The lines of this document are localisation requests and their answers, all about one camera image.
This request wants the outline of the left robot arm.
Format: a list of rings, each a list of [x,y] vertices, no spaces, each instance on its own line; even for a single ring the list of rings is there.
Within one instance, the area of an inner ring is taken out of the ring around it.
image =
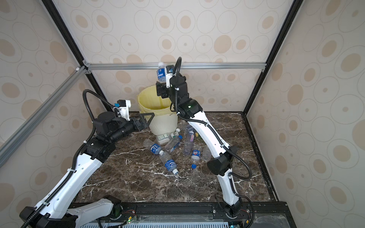
[[[88,103],[87,94],[99,98],[112,111],[103,112],[94,117]],[[25,207],[20,218],[22,227],[50,228],[52,226],[71,228],[81,223],[80,216],[67,215],[67,210],[78,192],[90,176],[101,167],[116,149],[116,143],[127,138],[131,133],[142,131],[149,127],[154,113],[140,114],[139,117],[129,117],[123,114],[128,108],[127,101],[118,100],[110,104],[92,90],[85,89],[82,94],[84,105],[93,124],[92,132],[78,148],[73,156],[71,167],[58,184],[34,207]]]

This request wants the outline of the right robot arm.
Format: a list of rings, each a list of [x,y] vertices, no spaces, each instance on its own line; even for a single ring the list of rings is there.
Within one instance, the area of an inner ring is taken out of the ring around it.
[[[156,91],[161,98],[169,98],[171,111],[186,121],[200,135],[208,146],[213,159],[207,166],[218,178],[224,201],[223,210],[228,217],[238,216],[243,195],[235,187],[234,178],[249,181],[252,171],[248,164],[237,154],[237,147],[229,145],[209,122],[201,105],[188,93],[186,78],[180,73],[182,58],[174,65],[158,64]]]

